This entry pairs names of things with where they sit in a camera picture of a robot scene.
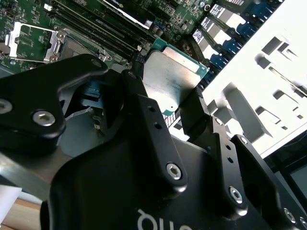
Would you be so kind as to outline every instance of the wooden surface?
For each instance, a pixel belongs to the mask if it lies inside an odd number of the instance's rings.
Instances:
[[[14,229],[11,229],[11,228],[9,228],[9,227],[6,227],[6,226],[4,226],[4,225],[0,225],[1,226],[1,230],[14,230]]]
[[[40,230],[40,205],[17,199],[3,221],[13,230]]]

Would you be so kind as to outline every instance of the motherboard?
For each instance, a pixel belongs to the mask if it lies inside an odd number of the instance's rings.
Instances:
[[[0,0],[0,64],[14,73],[89,53],[131,67],[156,38],[176,46],[213,0]]]

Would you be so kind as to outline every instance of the capacitor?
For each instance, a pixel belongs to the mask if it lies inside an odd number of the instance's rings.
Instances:
[[[152,32],[155,34],[159,30],[159,27],[154,25],[152,28]]]
[[[157,36],[161,37],[163,34],[163,30],[158,29],[158,31],[155,33]]]
[[[181,29],[182,29],[182,30],[186,30],[187,27],[188,27],[187,24],[182,24]]]

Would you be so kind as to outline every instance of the silver screw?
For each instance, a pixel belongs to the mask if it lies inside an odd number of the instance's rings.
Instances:
[[[166,165],[166,170],[175,180],[179,180],[181,178],[181,170],[177,165],[169,163]]]
[[[230,196],[238,203],[238,204],[242,204],[243,203],[243,198],[242,195],[240,194],[240,192],[234,188],[233,186],[229,187],[229,194]]]
[[[4,99],[0,99],[0,114],[6,114],[13,109],[12,104]]]
[[[54,115],[47,111],[38,111],[33,114],[33,121],[40,126],[51,126],[56,122]]]
[[[248,144],[248,141],[245,139],[245,138],[243,138],[243,137],[240,137],[240,139],[241,139],[241,141],[243,141],[244,142],[244,144]]]
[[[307,222],[302,217],[300,217],[299,220],[301,221],[301,223],[305,227],[305,229],[307,229]]]
[[[217,122],[219,125],[221,125],[221,126],[223,125],[222,121],[221,121],[219,118],[216,118],[215,120],[216,120],[216,122]]]
[[[294,216],[292,215],[292,213],[291,213],[288,209],[286,209],[286,208],[284,208],[283,211],[284,211],[286,217],[287,217],[292,223],[295,224],[295,223],[296,223],[296,220],[295,220]]]

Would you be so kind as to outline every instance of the mounting hole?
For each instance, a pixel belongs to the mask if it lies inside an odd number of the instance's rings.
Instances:
[[[207,4],[207,5],[205,5],[204,10],[205,10],[205,11],[209,11],[210,8],[211,8],[211,5]]]
[[[151,107],[151,106],[149,106],[148,109],[149,109],[149,111],[151,111],[153,113],[155,112],[155,109],[153,107]]]
[[[227,160],[230,162],[230,163],[233,163],[234,161],[231,159],[231,157],[227,157]]]
[[[154,127],[157,129],[162,129],[162,126],[159,123],[154,123]]]

